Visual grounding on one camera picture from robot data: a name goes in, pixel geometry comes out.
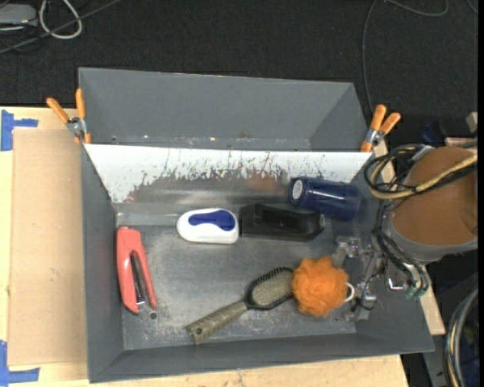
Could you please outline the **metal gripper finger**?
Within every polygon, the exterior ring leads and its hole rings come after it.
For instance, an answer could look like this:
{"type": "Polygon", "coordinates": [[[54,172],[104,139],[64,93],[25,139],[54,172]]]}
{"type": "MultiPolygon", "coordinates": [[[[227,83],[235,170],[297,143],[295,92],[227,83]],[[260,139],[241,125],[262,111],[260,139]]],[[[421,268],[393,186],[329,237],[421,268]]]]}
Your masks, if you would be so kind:
{"type": "Polygon", "coordinates": [[[355,259],[364,255],[364,246],[361,238],[340,235],[336,237],[336,250],[332,255],[332,265],[343,267],[347,258],[355,259]]]}
{"type": "Polygon", "coordinates": [[[376,301],[377,297],[370,292],[368,285],[358,284],[352,299],[346,302],[348,308],[343,312],[344,319],[348,322],[368,320],[376,301]]]}

